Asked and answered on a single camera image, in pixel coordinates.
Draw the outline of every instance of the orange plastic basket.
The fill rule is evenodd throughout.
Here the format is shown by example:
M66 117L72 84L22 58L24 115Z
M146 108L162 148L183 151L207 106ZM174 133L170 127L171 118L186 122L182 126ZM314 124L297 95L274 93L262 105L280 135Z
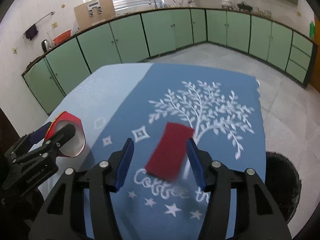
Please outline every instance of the orange plastic basket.
M55 44L60 44L61 42L65 41L67 38L69 38L71 36L71 30L66 31L63 34L60 34L58 37L53 39L53 42Z

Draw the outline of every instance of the white star print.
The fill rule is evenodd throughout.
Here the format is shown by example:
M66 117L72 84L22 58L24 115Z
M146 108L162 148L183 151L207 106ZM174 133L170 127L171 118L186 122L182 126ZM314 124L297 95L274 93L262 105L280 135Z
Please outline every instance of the white star print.
M134 193L134 191L131 191L131 192L128 191L128 193L129 193L128 197L130 197L130 198L134 198L134 197L137 196L137 195Z
M169 209L169 210L167 210L167 211L165 212L165 214L172 214L172 215L174 215L174 217L176 217L176 212L182 211L182 209L177 208L177 206L176 206L175 203L173 203L172 206L168 206L168 205L166 205L166 204L164 204L164 205Z
M150 138L150 136L146 132L146 127L142 125L139 129L137 130L132 130L131 131L134 135L134 141L137 143L143 139Z
M112 144L110 135L108 137L106 137L106 138L103 138L102 141L103 141L103 146L107 146L109 144Z
M153 205L156 204L156 202L153 201L153 198L149 198L149 199L145 198L145 200L146 200L146 203L145 203L146 206L153 207Z
M200 216L202 216L199 210L196 210L196 212L190 212L190 213L192 214L191 218L197 218L198 220L200 220Z
M95 129L100 129L106 124L107 120L103 117L98 118L94 121L93 127Z

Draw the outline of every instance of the blue tablecloth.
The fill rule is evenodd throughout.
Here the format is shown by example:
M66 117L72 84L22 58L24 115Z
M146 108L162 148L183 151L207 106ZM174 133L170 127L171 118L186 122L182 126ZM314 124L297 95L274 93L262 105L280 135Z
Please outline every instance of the blue tablecloth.
M198 147L214 160L239 171L254 168L264 180L265 136L257 89L254 77L214 68L144 63L102 67L48 119L64 110L78 116L92 153L76 161L59 159L58 174L40 190L46 197L66 168L90 168L107 160L131 137L135 151L125 184L111 194L122 238L197 239L209 195L196 185L187 158L174 183L146 175L144 166L165 124L179 122L195 129ZM93 237L85 195L86 230ZM233 191L227 237L233 235L235 213Z

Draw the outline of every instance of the white tiled wall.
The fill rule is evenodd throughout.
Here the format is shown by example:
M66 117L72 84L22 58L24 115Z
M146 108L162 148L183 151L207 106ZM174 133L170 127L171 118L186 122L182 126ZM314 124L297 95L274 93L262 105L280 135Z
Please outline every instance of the white tiled wall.
M220 0L193 0L192 4L215 8L220 7ZM275 19L284 22L301 32L308 34L309 23L313 20L313 12L305 0L300 0L298 7L283 0L246 0L249 4L258 4L261 9L271 9ZM164 0L174 6L172 0ZM48 39L46 32L51 24L58 22L55 34L74 30L77 27L73 8L83 0L15 0L0 23L0 108L7 115L19 135L39 128L47 119L47 115L31 94L21 74L36 57L42 55L41 41ZM149 9L151 6L129 8L117 13L133 12ZM32 41L23 38L23 33L41 17L54 10L55 14L46 17L36 26L38 36Z
M237 8L237 3L246 1L247 4L258 7L259 10L269 10L272 18L309 36L309 24L314 22L314 13L306 0L299 0L298 5L286 0L230 0ZM221 0L200 0L201 7L221 8Z

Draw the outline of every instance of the red cloth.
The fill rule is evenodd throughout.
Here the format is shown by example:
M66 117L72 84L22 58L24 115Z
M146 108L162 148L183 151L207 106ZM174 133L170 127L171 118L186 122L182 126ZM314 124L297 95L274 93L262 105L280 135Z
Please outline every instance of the red cloth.
M160 179L175 180L186 155L187 140L193 129L183 124L168 122L164 134L151 155L146 171Z

